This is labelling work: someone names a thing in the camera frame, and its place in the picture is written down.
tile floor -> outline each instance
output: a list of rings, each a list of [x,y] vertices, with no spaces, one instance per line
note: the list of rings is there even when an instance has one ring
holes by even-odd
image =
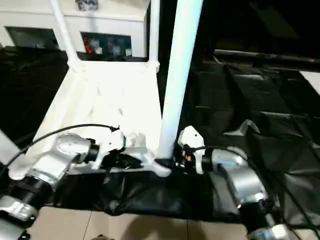
[[[156,216],[44,207],[28,230],[31,240],[91,240],[103,234],[115,240],[246,240],[239,224],[208,223]],[[304,240],[315,240],[310,230],[299,230]]]

white metal frame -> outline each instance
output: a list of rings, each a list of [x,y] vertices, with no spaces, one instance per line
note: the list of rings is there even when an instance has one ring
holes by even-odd
[[[62,14],[59,0],[50,0],[54,16],[65,42],[68,64],[75,71],[79,69],[79,60]],[[164,109],[158,158],[169,159],[172,156],[177,138],[178,126],[186,90],[191,58],[197,36],[203,0],[178,0],[172,38],[168,79],[165,92]],[[151,0],[150,46],[148,64],[158,72],[160,0]]]

white shelf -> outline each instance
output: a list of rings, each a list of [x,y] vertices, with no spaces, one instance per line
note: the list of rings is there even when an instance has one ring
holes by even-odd
[[[85,72],[67,72],[35,138],[62,127],[95,123],[118,127],[124,134],[143,135],[146,147],[157,154],[161,131],[161,109],[156,69],[145,62],[83,61]],[[79,128],[71,132],[97,143],[108,141],[101,128]],[[50,147],[48,137],[32,147],[34,157]]]
[[[80,11],[75,0],[60,0],[65,16],[144,21],[150,0],[99,0],[96,11]],[[0,12],[53,14],[49,0],[1,1]]]

white pole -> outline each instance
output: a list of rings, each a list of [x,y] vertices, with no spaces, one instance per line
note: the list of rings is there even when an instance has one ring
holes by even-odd
[[[176,141],[203,0],[178,0],[157,158],[169,159]]]
[[[20,149],[0,129],[0,162],[4,165],[16,155]],[[33,159],[21,154],[10,166],[9,176],[13,180],[21,180],[33,164]]]
[[[160,0],[151,0],[150,16],[150,40],[149,40],[149,62],[155,64],[156,71],[159,71],[159,22],[160,22]]]
[[[76,49],[72,43],[70,34],[68,32],[66,21],[61,11],[59,0],[50,0],[50,2],[55,16],[55,20],[58,23],[59,29],[62,34],[62,39],[65,45],[65,51],[68,56],[68,65],[70,68],[74,67],[78,64],[79,58]]]

black plastic sheet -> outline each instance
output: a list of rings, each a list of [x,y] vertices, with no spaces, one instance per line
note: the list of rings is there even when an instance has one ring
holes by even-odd
[[[165,67],[158,74],[164,99]],[[206,145],[235,146],[295,228],[320,225],[320,97],[298,72],[234,66],[192,67],[180,130],[193,125]],[[243,135],[230,135],[250,123]],[[8,178],[0,191],[8,191]],[[239,223],[226,182],[213,173],[161,178],[152,172],[67,176],[49,206]]]

